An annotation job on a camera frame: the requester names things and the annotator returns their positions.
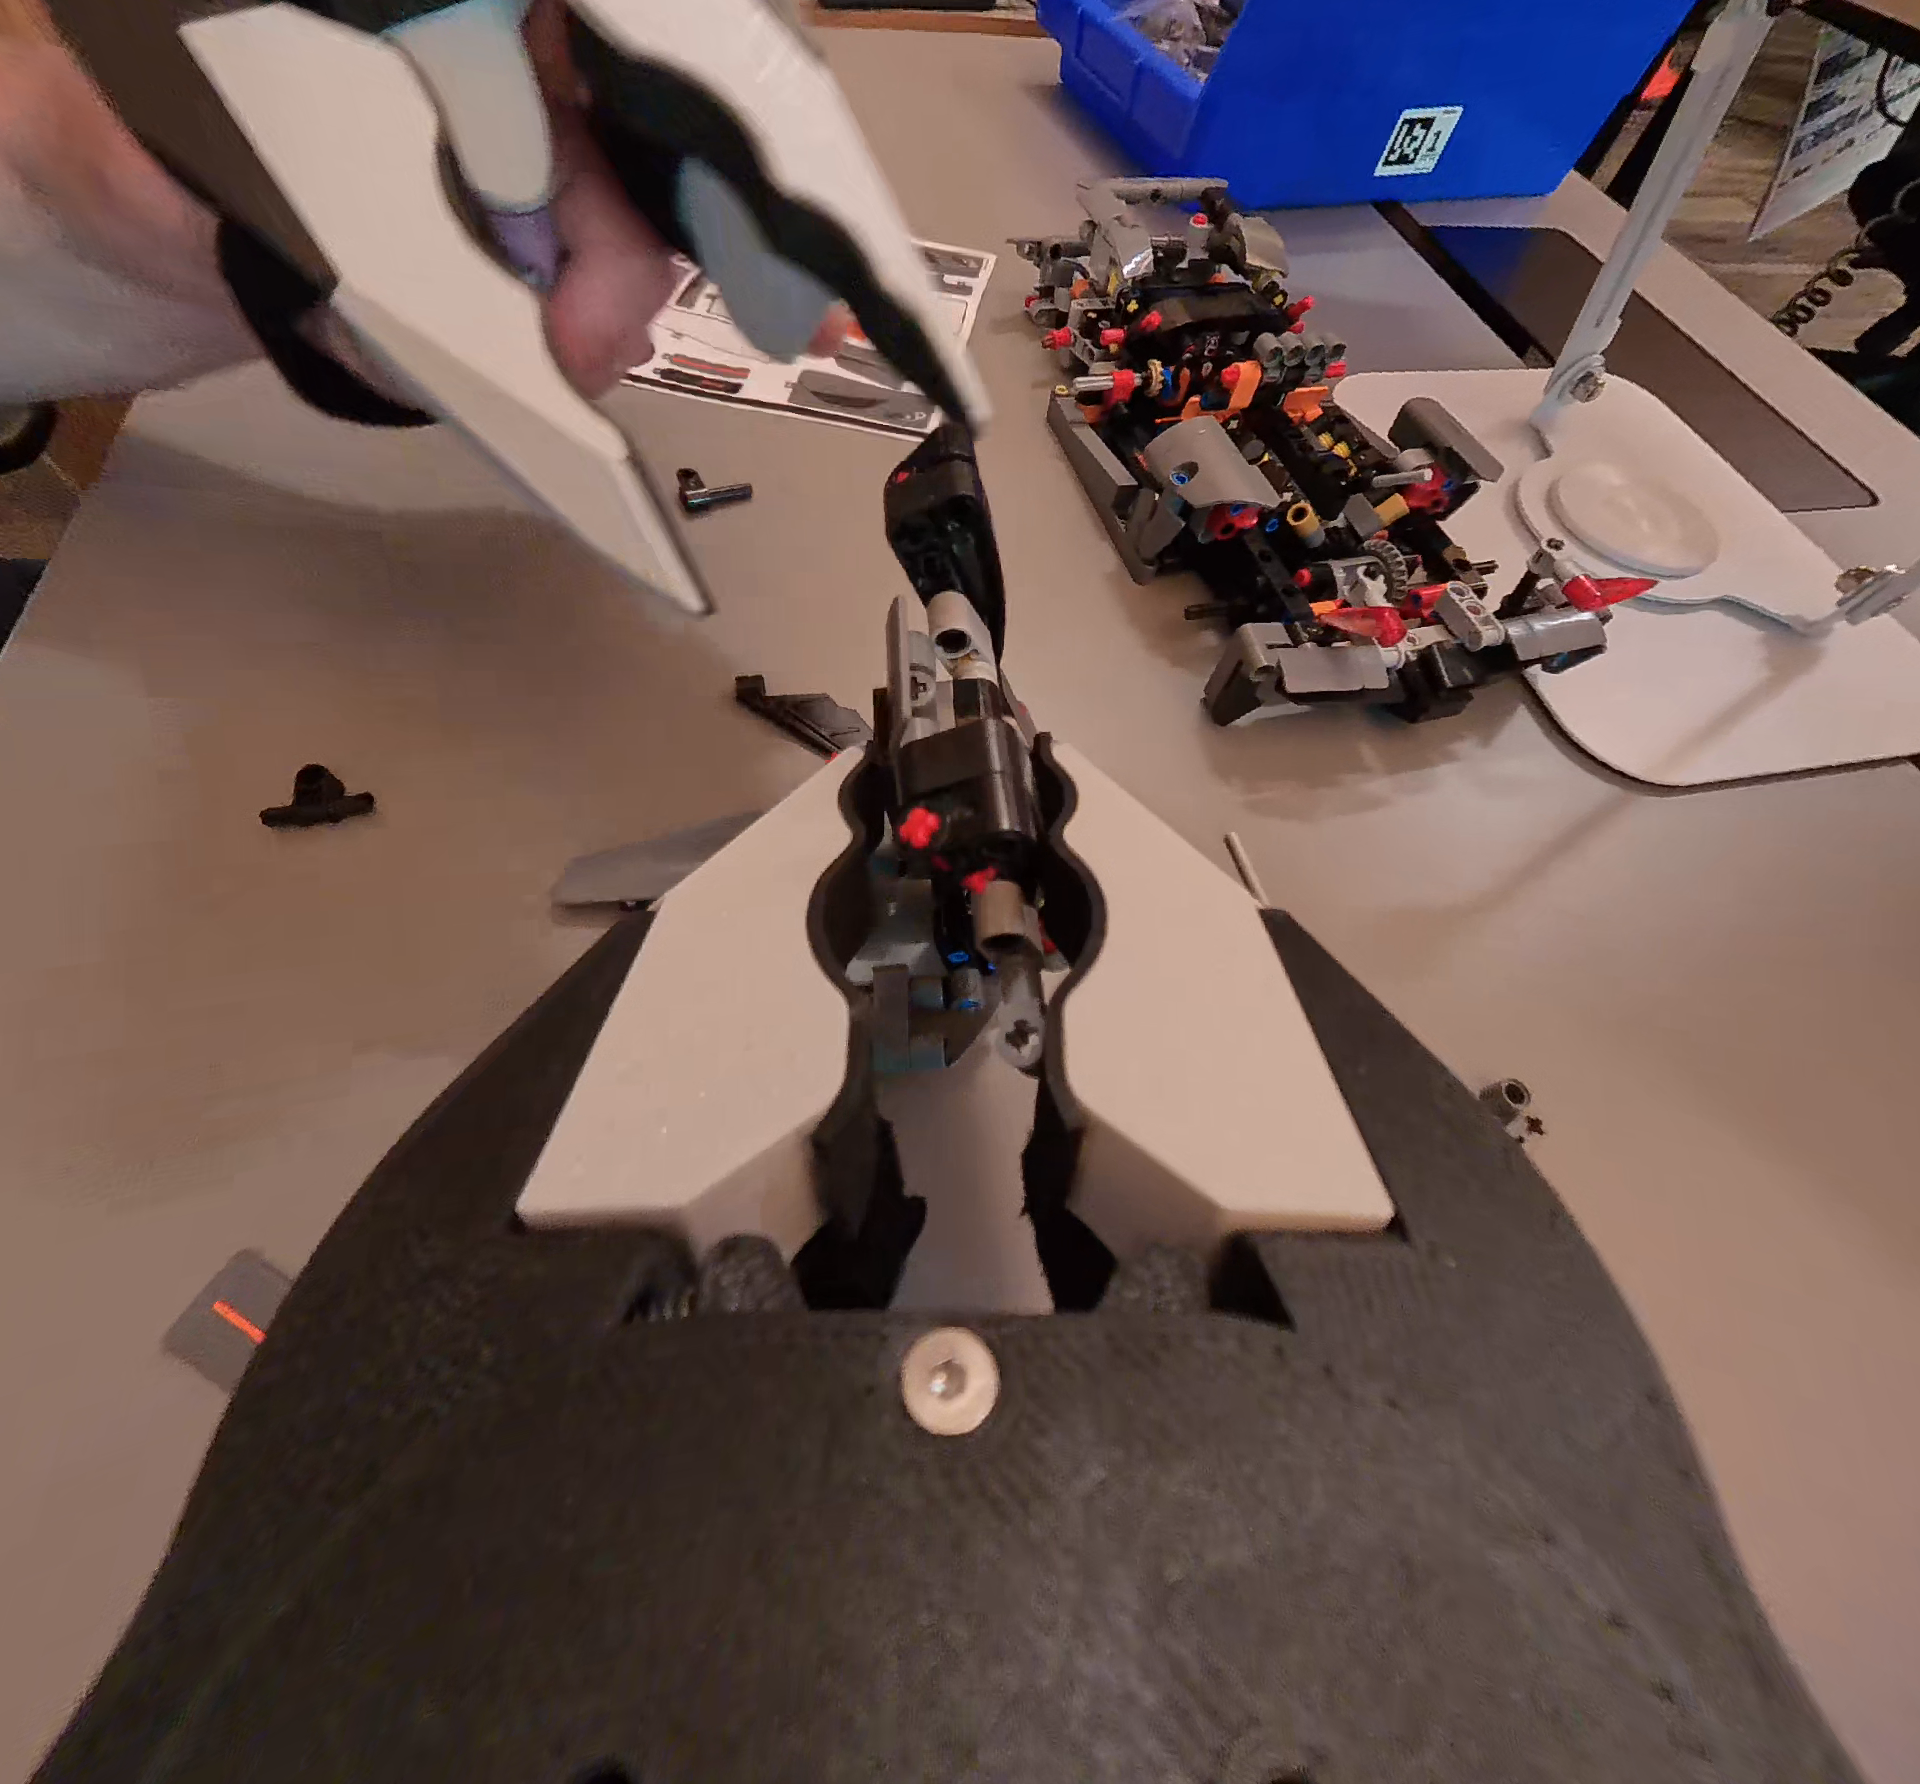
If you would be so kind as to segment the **white metal book stand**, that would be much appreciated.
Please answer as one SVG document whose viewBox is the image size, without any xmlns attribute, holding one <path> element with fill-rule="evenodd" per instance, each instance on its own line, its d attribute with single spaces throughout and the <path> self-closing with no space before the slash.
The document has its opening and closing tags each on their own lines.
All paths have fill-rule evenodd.
<svg viewBox="0 0 1920 1784">
<path fill-rule="evenodd" d="M 1525 562 L 1549 540 L 1604 575 L 1647 575 L 1606 656 L 1529 685 L 1596 762 L 1653 788 L 1709 788 L 1913 758 L 1917 559 L 1858 577 L 1604 353 L 1665 227 L 1753 67 L 1771 4 L 1726 0 L 1701 76 L 1619 217 L 1549 369 L 1442 371 L 1433 393 L 1501 455 L 1467 505 L 1469 545 Z M 1917 26 L 1917 0 L 1843 0 Z"/>
</svg>

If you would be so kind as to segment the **printed paper sheet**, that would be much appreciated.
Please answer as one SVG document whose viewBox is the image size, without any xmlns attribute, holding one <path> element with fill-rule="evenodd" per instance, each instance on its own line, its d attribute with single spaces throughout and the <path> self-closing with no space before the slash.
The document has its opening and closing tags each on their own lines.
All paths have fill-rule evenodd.
<svg viewBox="0 0 1920 1784">
<path fill-rule="evenodd" d="M 655 316 L 652 353 L 628 369 L 628 384 L 900 437 L 945 424 L 940 405 L 877 349 L 851 315 L 829 353 L 767 355 L 732 325 L 720 291 L 690 257 L 675 256 L 673 264 L 673 297 Z"/>
</svg>

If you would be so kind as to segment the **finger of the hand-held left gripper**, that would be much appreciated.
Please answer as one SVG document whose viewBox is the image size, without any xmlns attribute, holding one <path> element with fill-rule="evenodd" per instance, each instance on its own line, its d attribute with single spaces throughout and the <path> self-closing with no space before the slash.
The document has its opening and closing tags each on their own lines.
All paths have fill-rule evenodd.
<svg viewBox="0 0 1920 1784">
<path fill-rule="evenodd" d="M 181 38 L 317 238 L 356 343 L 581 542 L 708 618 L 671 502 L 562 379 L 537 292 L 444 191 L 440 119 L 404 50 L 288 4 L 188 20 Z"/>
<path fill-rule="evenodd" d="M 637 210 L 764 355 L 834 308 L 950 419 L 986 427 L 968 349 L 845 93 L 788 0 L 562 0 L 591 133 Z"/>
</svg>

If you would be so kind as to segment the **grey tile orange line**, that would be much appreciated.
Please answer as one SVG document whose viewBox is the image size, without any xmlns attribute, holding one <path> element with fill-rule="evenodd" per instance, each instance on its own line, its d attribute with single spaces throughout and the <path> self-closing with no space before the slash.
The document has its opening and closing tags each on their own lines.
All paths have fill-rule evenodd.
<svg viewBox="0 0 1920 1784">
<path fill-rule="evenodd" d="M 233 1395 L 292 1287 L 295 1277 L 264 1252 L 238 1249 L 167 1326 L 162 1350 Z"/>
</svg>

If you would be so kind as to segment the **flame print lego assembly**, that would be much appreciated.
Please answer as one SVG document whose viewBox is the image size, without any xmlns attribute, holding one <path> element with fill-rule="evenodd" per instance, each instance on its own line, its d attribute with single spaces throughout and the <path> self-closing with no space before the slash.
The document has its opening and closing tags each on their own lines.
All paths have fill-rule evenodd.
<svg viewBox="0 0 1920 1784">
<path fill-rule="evenodd" d="M 1068 846 L 1079 791 L 1004 665 L 1006 584 L 973 431 L 933 427 L 882 482 L 902 590 L 877 694 L 881 846 L 929 887 L 933 951 L 975 970 L 1011 1068 L 1065 1093 L 1068 994 L 1107 905 Z"/>
</svg>

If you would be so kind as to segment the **person's left hand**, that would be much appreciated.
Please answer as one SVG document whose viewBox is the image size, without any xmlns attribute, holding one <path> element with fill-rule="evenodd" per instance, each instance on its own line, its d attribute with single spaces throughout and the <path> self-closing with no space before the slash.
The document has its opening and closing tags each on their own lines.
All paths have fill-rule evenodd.
<svg viewBox="0 0 1920 1784">
<path fill-rule="evenodd" d="M 527 25 L 568 256 L 551 353 L 590 398 L 652 352 L 675 266 L 593 140 L 558 20 Z M 218 262 L 218 222 L 132 137 L 62 42 L 3 42 L 3 397 L 132 397 L 263 355 Z"/>
</svg>

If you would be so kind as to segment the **lego car chassis model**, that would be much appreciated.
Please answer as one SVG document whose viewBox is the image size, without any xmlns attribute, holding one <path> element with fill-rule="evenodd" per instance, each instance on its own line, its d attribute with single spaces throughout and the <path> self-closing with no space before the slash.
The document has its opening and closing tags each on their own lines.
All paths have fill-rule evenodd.
<svg viewBox="0 0 1920 1784">
<path fill-rule="evenodd" d="M 1130 575 L 1190 572 L 1222 625 L 1215 726 L 1320 706 L 1405 721 L 1606 651 L 1653 587 L 1561 540 L 1503 595 L 1452 519 L 1503 463 L 1443 405 L 1379 431 L 1339 400 L 1347 345 L 1309 331 L 1284 237 L 1219 177 L 1095 177 L 1072 234 L 1023 237 L 1026 308 L 1054 357 L 1049 426 Z"/>
</svg>

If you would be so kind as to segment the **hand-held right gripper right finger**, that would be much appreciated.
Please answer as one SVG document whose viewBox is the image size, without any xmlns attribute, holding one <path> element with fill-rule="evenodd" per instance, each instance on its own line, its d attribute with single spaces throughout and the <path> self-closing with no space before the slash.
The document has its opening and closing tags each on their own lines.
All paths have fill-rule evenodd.
<svg viewBox="0 0 1920 1784">
<path fill-rule="evenodd" d="M 1377 1237 L 1397 1204 L 1288 976 L 1278 923 L 1212 858 L 1052 738 L 1044 1005 L 1023 1210 L 1054 1304 L 1095 1304 L 1142 1253 L 1232 1295 L 1235 1244 Z"/>
</svg>

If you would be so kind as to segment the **blue plastic bin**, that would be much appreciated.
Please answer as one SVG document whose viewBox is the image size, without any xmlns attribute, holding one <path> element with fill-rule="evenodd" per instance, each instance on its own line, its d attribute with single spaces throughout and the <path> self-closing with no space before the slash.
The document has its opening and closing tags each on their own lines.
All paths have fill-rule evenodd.
<svg viewBox="0 0 1920 1784">
<path fill-rule="evenodd" d="M 1039 0 L 1068 93 L 1142 174 L 1254 209 L 1554 191 L 1704 0 L 1240 0 L 1206 74 L 1120 0 Z"/>
</svg>

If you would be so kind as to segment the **black lego T connector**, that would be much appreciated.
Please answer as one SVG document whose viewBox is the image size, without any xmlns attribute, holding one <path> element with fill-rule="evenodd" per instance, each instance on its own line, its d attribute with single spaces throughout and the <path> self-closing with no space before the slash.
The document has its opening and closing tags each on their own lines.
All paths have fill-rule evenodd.
<svg viewBox="0 0 1920 1784">
<path fill-rule="evenodd" d="M 307 830 L 373 815 L 376 798 L 355 791 L 326 762 L 304 762 L 284 802 L 260 810 L 270 830 Z"/>
</svg>

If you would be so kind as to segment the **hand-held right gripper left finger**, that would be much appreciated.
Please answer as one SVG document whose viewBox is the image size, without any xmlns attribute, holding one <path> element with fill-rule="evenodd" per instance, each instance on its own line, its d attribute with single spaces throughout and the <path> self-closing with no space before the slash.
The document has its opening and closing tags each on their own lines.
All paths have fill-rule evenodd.
<svg viewBox="0 0 1920 1784">
<path fill-rule="evenodd" d="M 659 902 L 517 1201 L 697 1253 L 767 1240 L 815 1307 L 886 1307 L 924 1227 L 877 1102 L 873 762 L 845 750 Z"/>
</svg>

